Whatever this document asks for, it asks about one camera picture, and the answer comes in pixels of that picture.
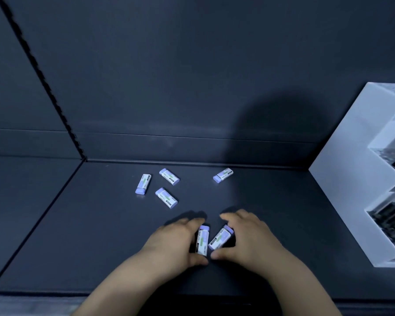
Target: gray baseboard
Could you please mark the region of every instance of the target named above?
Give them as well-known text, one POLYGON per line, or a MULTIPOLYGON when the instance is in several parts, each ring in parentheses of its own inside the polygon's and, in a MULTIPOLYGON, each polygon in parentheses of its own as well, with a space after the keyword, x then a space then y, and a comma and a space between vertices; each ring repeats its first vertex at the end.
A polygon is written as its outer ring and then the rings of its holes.
POLYGON ((77 133, 88 159, 308 166, 317 143, 77 133))
POLYGON ((81 158, 66 131, 0 129, 0 155, 81 158))

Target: dark backdrop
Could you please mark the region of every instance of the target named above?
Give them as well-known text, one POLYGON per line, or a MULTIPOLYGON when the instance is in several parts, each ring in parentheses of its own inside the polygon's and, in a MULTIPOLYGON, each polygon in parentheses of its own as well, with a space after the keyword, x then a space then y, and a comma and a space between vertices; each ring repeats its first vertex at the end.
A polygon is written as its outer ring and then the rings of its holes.
POLYGON ((307 166, 395 83, 395 0, 6 2, 90 159, 307 166))

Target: left hand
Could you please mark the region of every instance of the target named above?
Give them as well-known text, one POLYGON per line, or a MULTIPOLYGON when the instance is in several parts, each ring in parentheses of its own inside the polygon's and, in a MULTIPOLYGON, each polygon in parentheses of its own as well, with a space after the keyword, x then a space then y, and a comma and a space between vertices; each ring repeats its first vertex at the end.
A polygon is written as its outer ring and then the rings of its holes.
POLYGON ((204 218, 179 219, 177 222, 158 228, 142 249, 125 263, 134 263, 138 270, 146 270, 156 286, 180 275, 187 268, 207 265, 205 256, 189 253, 195 233, 205 222, 204 218))

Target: wrist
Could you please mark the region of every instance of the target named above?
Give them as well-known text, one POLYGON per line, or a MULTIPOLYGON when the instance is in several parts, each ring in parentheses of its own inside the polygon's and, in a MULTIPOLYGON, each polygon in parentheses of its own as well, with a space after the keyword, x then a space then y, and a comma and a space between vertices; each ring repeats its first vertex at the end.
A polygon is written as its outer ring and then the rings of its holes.
POLYGON ((269 278, 275 275, 286 273, 292 265, 300 262, 300 260, 288 250, 282 248, 281 250, 270 252, 263 262, 263 266, 260 267, 258 274, 269 280, 269 278))
POLYGON ((141 252, 125 260, 113 274, 121 290, 154 292, 161 285, 158 272, 152 268, 150 259, 141 252))

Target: forearm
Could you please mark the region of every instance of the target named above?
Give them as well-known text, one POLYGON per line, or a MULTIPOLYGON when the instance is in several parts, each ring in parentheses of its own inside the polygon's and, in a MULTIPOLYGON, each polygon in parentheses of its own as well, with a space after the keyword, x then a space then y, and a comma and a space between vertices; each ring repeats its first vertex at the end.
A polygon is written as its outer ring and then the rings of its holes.
POLYGON ((135 257, 116 268, 72 316, 136 315, 158 287, 151 275, 134 264, 135 257))
POLYGON ((289 252, 263 275, 274 290, 285 316, 341 315, 332 299, 310 271, 289 252))

